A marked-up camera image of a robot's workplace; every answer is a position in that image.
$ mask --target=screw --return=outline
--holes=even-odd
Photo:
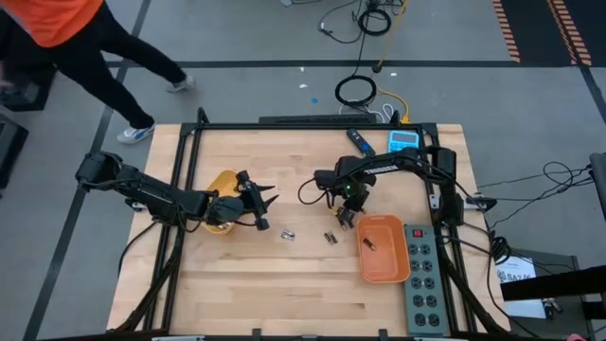
[[[294,233],[292,231],[287,230],[287,229],[283,230],[282,234],[289,235],[289,236],[291,236],[291,237],[294,238]]]
[[[330,245],[334,244],[334,242],[332,241],[332,238],[329,236],[328,233],[324,234],[324,238],[326,238],[326,240],[329,242]]]
[[[334,235],[332,234],[332,232],[329,232],[329,237],[332,240],[332,243],[338,243],[337,238],[334,237]]]
[[[293,236],[289,236],[286,233],[282,233],[282,235],[280,237],[282,237],[282,239],[285,239],[285,240],[288,240],[288,241],[291,241],[291,242],[294,241],[294,237]]]

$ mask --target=cable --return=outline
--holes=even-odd
[[[379,86],[377,86],[377,90],[379,90],[379,92],[382,94],[391,96],[392,98],[399,100],[404,107],[404,115],[401,118],[401,123],[410,123],[410,117],[408,116],[408,102],[406,101],[406,99],[403,99],[400,95],[383,90]]]
[[[389,6],[391,7],[391,13],[392,13],[393,15],[398,15],[398,13],[397,13],[396,11],[394,11],[394,8],[395,8],[395,7],[401,7],[401,6],[404,6],[404,2],[403,2],[402,0],[399,0],[399,1],[400,1],[400,4],[399,4],[399,5],[394,4],[394,3],[393,3],[393,0],[387,0],[387,1],[385,2],[385,4],[383,4],[383,5],[384,5],[384,6],[389,5]]]
[[[308,4],[314,4],[317,2],[321,2],[322,0],[307,0],[307,1],[294,1],[291,0],[291,2],[293,3],[293,5],[308,5]]]
[[[491,256],[491,252],[490,251],[485,250],[485,249],[483,249],[483,248],[481,248],[481,247],[479,247],[479,246],[477,246],[475,244],[472,244],[470,242],[463,241],[463,240],[461,240],[459,238],[455,238],[455,237],[451,237],[451,236],[436,236],[436,238],[437,239],[446,239],[446,240],[454,241],[454,242],[460,242],[460,243],[465,244],[465,245],[467,245],[467,246],[469,246],[469,247],[471,247],[473,249],[476,249],[476,250],[478,250],[478,251],[480,251],[480,252],[482,252],[484,254],[487,254],[487,255]]]
[[[343,108],[345,107],[345,104],[341,104],[341,106],[339,107],[339,115],[343,114]],[[363,111],[366,114],[372,114],[372,115],[376,115],[377,117],[379,117],[379,119],[381,120],[381,123],[389,123],[389,120],[391,120],[391,117],[394,115],[395,113],[395,109],[394,107],[389,104],[389,103],[385,103],[383,104],[383,111],[379,112],[379,111],[375,111],[375,110],[370,110],[367,106],[362,107],[364,110],[361,110],[359,108],[356,108],[357,110]]]
[[[572,171],[583,171],[586,170],[587,168],[584,169],[576,169],[576,170],[572,170]],[[564,174],[564,173],[568,173],[568,170],[563,170],[563,171],[550,171],[547,174]],[[517,183],[520,181],[525,181],[525,180],[530,180],[530,179],[535,179],[538,177],[542,177],[545,176],[545,173],[542,174],[536,174],[536,175],[530,175],[530,176],[525,176],[519,179],[513,179],[513,180],[506,180],[506,181],[499,181],[496,183],[492,183],[492,184],[486,184],[486,185],[481,185],[478,186],[478,188],[487,188],[487,187],[493,187],[493,186],[499,186],[499,185],[504,185],[504,184],[513,184],[513,183]]]
[[[511,251],[511,253],[512,253],[514,256],[520,257],[520,258],[525,259],[525,260],[526,260],[526,259],[531,259],[531,257],[529,257],[529,256],[525,256],[525,255],[523,255],[523,254],[521,254],[521,253],[519,253],[519,252],[516,252],[516,251]],[[566,268],[566,269],[568,269],[568,270],[570,270],[570,271],[575,271],[575,269],[574,269],[572,266],[567,265],[567,264],[543,263],[543,262],[539,262],[539,261],[536,261],[536,260],[532,260],[532,262],[533,262],[533,263],[535,263],[535,264],[539,264],[539,265],[541,265],[541,266],[560,266],[560,267]],[[543,268],[543,269],[545,270],[545,272],[547,272],[547,273],[549,273],[549,274],[551,274],[551,275],[555,275],[555,274],[554,274],[554,273],[552,273],[551,271],[549,271],[549,270],[547,270],[547,269],[545,269],[545,268]]]
[[[490,254],[492,255],[492,258],[494,259],[494,263],[499,265],[502,264],[506,261],[508,261],[509,257],[511,257],[511,253],[513,252],[511,250],[511,247],[508,244],[508,240],[505,237],[496,237],[495,236],[495,231],[491,231],[489,232],[487,229],[482,228],[482,227],[478,227],[469,223],[465,223],[463,222],[463,224],[465,226],[474,228],[482,233],[485,233],[487,235],[487,237],[489,238],[489,242],[490,242]]]
[[[385,23],[385,28],[380,29],[380,30],[370,30],[368,29],[368,18],[372,17],[372,18],[376,18],[375,16],[372,15],[372,13],[376,13],[379,14],[380,16],[383,17],[383,21],[386,21]],[[386,11],[382,10],[382,9],[367,9],[364,12],[362,12],[362,14],[358,17],[358,27],[360,28],[360,30],[367,34],[367,35],[371,35],[371,36],[382,36],[385,33],[387,33],[389,31],[389,29],[391,28],[391,18],[389,17],[389,14],[387,14]]]
[[[366,25],[368,26],[368,16],[366,16]],[[351,107],[366,107],[368,104],[372,103],[372,101],[377,96],[377,84],[370,77],[357,75],[358,70],[360,69],[360,62],[362,61],[362,52],[364,51],[364,43],[366,39],[366,32],[362,31],[362,43],[360,45],[360,52],[358,53],[358,60],[356,62],[356,68],[353,70],[351,76],[339,81],[337,86],[334,88],[334,96],[337,98],[339,102],[342,104]],[[356,100],[346,100],[341,97],[341,88],[350,81],[365,81],[370,85],[370,95],[365,99],[356,99]]]
[[[566,179],[566,181],[564,182],[560,182],[554,178],[552,178],[551,176],[549,176],[548,172],[546,171],[547,167],[549,165],[559,165],[562,166],[566,169],[566,172],[569,174],[569,177]],[[579,187],[579,186],[585,186],[585,185],[589,185],[593,183],[593,179],[591,179],[591,177],[585,178],[583,180],[580,180],[578,182],[574,182],[575,177],[580,176],[584,171],[587,171],[588,169],[582,169],[579,170],[578,174],[574,174],[572,170],[570,170],[570,168],[568,168],[566,165],[564,165],[562,162],[557,162],[557,161],[551,161],[546,163],[543,166],[543,173],[544,176],[546,176],[549,180],[551,180],[552,182],[555,182],[557,185],[553,188],[550,188],[546,191],[544,191],[541,195],[539,195],[536,198],[533,199],[509,199],[507,198],[507,200],[510,201],[527,201],[526,204],[524,204],[523,206],[519,207],[518,209],[516,209],[513,213],[509,214],[507,217],[497,220],[496,222],[494,222],[491,226],[490,229],[495,228],[498,224],[505,222],[509,219],[511,219],[513,216],[515,216],[516,214],[518,214],[520,211],[522,211],[523,209],[525,209],[526,207],[541,201],[541,200],[545,200],[548,198],[551,198],[552,196],[558,195],[558,194],[562,194],[564,192],[566,192],[567,190],[573,188],[573,187]]]
[[[235,221],[234,224],[240,224],[242,226],[257,226],[256,224],[243,223],[241,221]]]
[[[515,319],[515,318],[511,317],[509,314],[507,314],[503,310],[503,308],[499,307],[499,305],[496,303],[496,300],[494,300],[494,295],[492,294],[492,289],[490,288],[490,266],[491,265],[492,265],[492,261],[490,261],[490,257],[489,257],[488,273],[486,275],[486,286],[489,289],[489,296],[490,296],[490,300],[492,301],[492,304],[494,305],[494,307],[496,307],[496,309],[499,312],[501,312],[501,314],[503,314],[506,318],[508,318],[515,325],[517,325],[518,327],[520,327],[523,331],[527,332],[532,337],[539,337],[538,334],[536,334],[535,332],[532,332],[530,329],[524,327],[524,325],[522,325],[522,323],[520,323],[517,319]]]
[[[408,7],[408,0],[403,0],[402,5],[400,7],[400,12],[398,13],[398,17],[396,17],[396,21],[394,22],[394,29],[389,32],[389,37],[387,38],[387,45],[385,46],[385,50],[383,52],[383,56],[377,63],[375,67],[373,67],[373,71],[375,73],[381,72],[381,68],[383,67],[383,63],[387,58],[387,54],[389,54],[389,50],[391,49],[391,45],[394,42],[394,36],[396,35],[396,31],[398,30],[398,25],[400,24],[400,20],[404,13],[406,12],[406,8]]]
[[[120,255],[120,261],[117,264],[117,274],[120,276],[120,271],[122,270],[122,262],[124,261],[124,257],[126,253],[129,251],[131,246],[133,246],[134,242],[136,242],[139,238],[143,237],[144,234],[150,232],[150,230],[157,224],[157,222],[151,223],[149,226],[145,227],[143,231],[139,232],[134,238],[126,244],[124,251],[122,251],[122,255]]]
[[[302,190],[302,189],[303,189],[303,188],[304,188],[304,187],[305,187],[307,184],[309,184],[309,183],[310,183],[311,181],[313,181],[313,180],[315,180],[315,179],[313,179],[313,178],[312,178],[312,179],[310,179],[310,180],[308,180],[308,181],[304,182],[304,183],[303,183],[303,185],[301,185],[301,187],[299,187],[299,190],[298,190],[298,191],[297,191],[297,193],[296,193],[296,196],[297,196],[297,198],[299,199],[299,202],[301,202],[301,204],[303,204],[303,205],[313,205],[313,204],[315,204],[315,203],[319,202],[320,200],[322,200],[322,198],[324,198],[324,196],[325,196],[325,195],[328,195],[328,191],[327,191],[327,190],[325,190],[325,191],[324,191],[324,193],[322,193],[322,195],[320,195],[320,197],[318,197],[318,198],[317,198],[317,199],[315,199],[314,201],[311,201],[311,202],[305,202],[305,201],[303,201],[303,199],[301,199],[301,190]]]
[[[474,225],[471,225],[471,224],[465,224],[465,225],[470,226],[470,227],[473,227],[473,228],[477,228],[477,229],[480,229],[480,230],[483,230],[482,228],[477,227],[477,226],[474,226]],[[473,243],[471,243],[471,242],[467,242],[467,241],[460,240],[459,238],[450,237],[450,236],[436,236],[436,238],[437,238],[437,239],[448,239],[448,240],[453,241],[453,242],[459,242],[459,243],[462,243],[462,244],[468,245],[469,247],[472,247],[472,248],[474,248],[475,250],[478,250],[478,251],[480,251],[480,252],[482,252],[482,253],[484,253],[484,254],[489,255],[489,257],[488,257],[488,260],[489,260],[489,261],[488,261],[488,273],[487,273],[487,276],[486,276],[486,286],[487,286],[487,288],[488,288],[488,291],[489,291],[489,296],[490,296],[490,300],[492,301],[492,304],[494,305],[494,307],[495,307],[495,308],[496,308],[496,309],[497,309],[499,312],[501,312],[501,314],[503,314],[505,317],[507,317],[507,318],[508,318],[508,319],[509,319],[511,322],[513,322],[514,324],[516,324],[518,327],[520,327],[520,329],[522,329],[523,331],[527,332],[529,335],[531,335],[531,336],[533,336],[533,337],[539,337],[539,335],[537,335],[535,332],[533,332],[533,331],[529,330],[529,329],[528,329],[528,328],[526,328],[524,325],[522,325],[522,324],[521,324],[519,321],[517,321],[515,318],[513,318],[513,317],[511,317],[509,314],[507,314],[507,312],[505,312],[505,310],[503,310],[503,309],[502,309],[502,308],[501,308],[501,307],[500,307],[500,306],[499,306],[499,305],[496,303],[496,300],[494,299],[494,294],[492,293],[492,289],[491,289],[491,287],[490,287],[490,267],[491,267],[491,264],[492,264],[491,259],[493,259],[493,258],[494,258],[494,253],[493,253],[493,250],[492,250],[492,241],[490,241],[490,251],[488,251],[488,250],[485,250],[485,249],[481,248],[480,246],[477,246],[477,245],[475,245],[475,244],[473,244]]]
[[[360,40],[360,37],[362,37],[362,31],[360,30],[360,32],[358,33],[358,36],[350,41],[343,41],[340,40],[338,38],[336,38],[334,35],[332,35],[332,31],[331,30],[327,30],[325,29],[325,25],[324,25],[324,19],[326,19],[331,13],[333,13],[334,11],[338,10],[338,9],[342,9],[343,7],[352,5],[353,3],[355,3],[356,1],[360,1],[360,5],[358,5],[358,13],[356,14],[356,16],[358,14],[360,14],[360,9],[362,8],[362,1],[363,0],[352,0],[346,4],[343,4],[341,6],[337,6],[334,9],[329,10],[326,14],[324,14],[324,16],[320,19],[320,21],[318,22],[318,30],[322,33],[324,33],[325,35],[329,36],[333,41],[337,42],[337,43],[341,43],[341,44],[354,44],[356,42],[358,42]]]

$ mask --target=orange tray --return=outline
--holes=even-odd
[[[362,277],[371,283],[398,283],[408,279],[410,263],[401,220],[393,215],[368,216],[358,223]],[[372,250],[363,240],[375,246]]]

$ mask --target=white sneaker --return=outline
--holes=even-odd
[[[186,78],[183,81],[170,85],[169,88],[167,88],[167,91],[170,93],[177,93],[187,91],[194,87],[196,87],[196,79],[191,75],[186,75]]]
[[[135,128],[127,128],[122,134],[117,136],[117,140],[120,143],[124,144],[134,144],[145,137],[151,135],[153,133],[153,129],[155,128],[155,123],[150,128],[144,129],[135,129]]]

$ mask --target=black pants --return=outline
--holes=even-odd
[[[95,17],[67,42],[46,49],[59,70],[91,95],[121,113],[133,128],[148,128],[153,118],[110,73],[101,50],[130,59],[171,83],[186,74],[155,47],[130,35],[103,3]]]

